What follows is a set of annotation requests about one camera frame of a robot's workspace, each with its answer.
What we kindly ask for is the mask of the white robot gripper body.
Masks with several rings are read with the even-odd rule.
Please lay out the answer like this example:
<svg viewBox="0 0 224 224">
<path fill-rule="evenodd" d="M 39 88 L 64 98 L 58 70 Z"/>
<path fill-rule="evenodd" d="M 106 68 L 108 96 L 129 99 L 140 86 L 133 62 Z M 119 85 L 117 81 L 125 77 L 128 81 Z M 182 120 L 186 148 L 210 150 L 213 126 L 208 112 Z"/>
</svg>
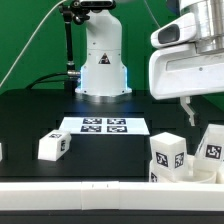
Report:
<svg viewBox="0 0 224 224">
<path fill-rule="evenodd" d="M 224 91 L 224 51 L 198 53 L 193 13 L 151 34 L 156 51 L 149 60 L 150 92 L 155 99 Z"/>
</svg>

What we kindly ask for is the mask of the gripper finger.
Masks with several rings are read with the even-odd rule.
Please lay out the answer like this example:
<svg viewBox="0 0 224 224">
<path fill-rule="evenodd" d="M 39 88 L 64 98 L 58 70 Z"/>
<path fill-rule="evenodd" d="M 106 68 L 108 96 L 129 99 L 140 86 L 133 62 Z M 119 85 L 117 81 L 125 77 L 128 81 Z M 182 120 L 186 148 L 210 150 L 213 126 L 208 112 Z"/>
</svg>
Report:
<svg viewBox="0 0 224 224">
<path fill-rule="evenodd" d="M 180 104 L 184 111 L 188 114 L 190 124 L 192 126 L 197 126 L 199 124 L 199 115 L 191 106 L 191 98 L 189 96 L 181 97 Z"/>
</svg>

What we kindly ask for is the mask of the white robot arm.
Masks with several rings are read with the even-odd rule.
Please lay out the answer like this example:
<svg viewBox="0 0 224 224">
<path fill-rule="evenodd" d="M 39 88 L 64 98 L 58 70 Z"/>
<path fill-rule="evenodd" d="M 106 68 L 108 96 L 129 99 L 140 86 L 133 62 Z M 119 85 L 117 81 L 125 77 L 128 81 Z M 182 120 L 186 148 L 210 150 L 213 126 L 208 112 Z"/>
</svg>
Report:
<svg viewBox="0 0 224 224">
<path fill-rule="evenodd" d="M 110 14 L 120 0 L 73 0 L 72 20 L 85 24 L 87 60 L 76 93 L 95 102 L 129 94 L 121 60 L 122 26 Z M 224 0 L 171 0 L 178 19 L 151 34 L 149 88 L 157 99 L 178 98 L 196 123 L 190 98 L 224 92 Z"/>
</svg>

